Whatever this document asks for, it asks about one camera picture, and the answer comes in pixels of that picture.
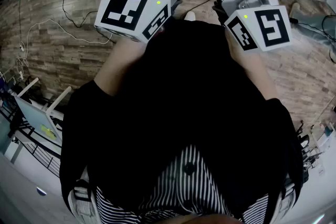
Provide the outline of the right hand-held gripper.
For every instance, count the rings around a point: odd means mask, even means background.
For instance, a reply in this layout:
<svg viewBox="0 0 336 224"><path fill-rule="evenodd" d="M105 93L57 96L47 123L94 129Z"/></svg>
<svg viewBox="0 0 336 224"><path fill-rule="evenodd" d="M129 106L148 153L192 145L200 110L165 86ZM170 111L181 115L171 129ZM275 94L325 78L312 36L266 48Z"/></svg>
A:
<svg viewBox="0 0 336 224"><path fill-rule="evenodd" d="M267 52L291 44L289 16L278 0L216 0L213 10L241 51Z"/></svg>

